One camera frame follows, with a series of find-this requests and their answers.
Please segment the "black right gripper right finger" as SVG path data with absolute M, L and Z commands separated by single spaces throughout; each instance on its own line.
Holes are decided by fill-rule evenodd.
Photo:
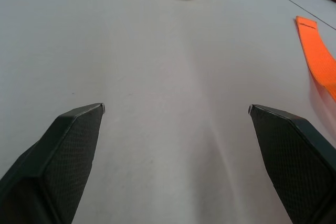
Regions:
M 293 224 L 336 224 L 336 148 L 306 119 L 248 110 L 268 176 Z

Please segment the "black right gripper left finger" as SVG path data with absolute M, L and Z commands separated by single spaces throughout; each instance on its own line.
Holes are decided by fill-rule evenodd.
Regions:
M 95 156 L 105 107 L 58 116 L 0 178 L 0 224 L 72 224 Z

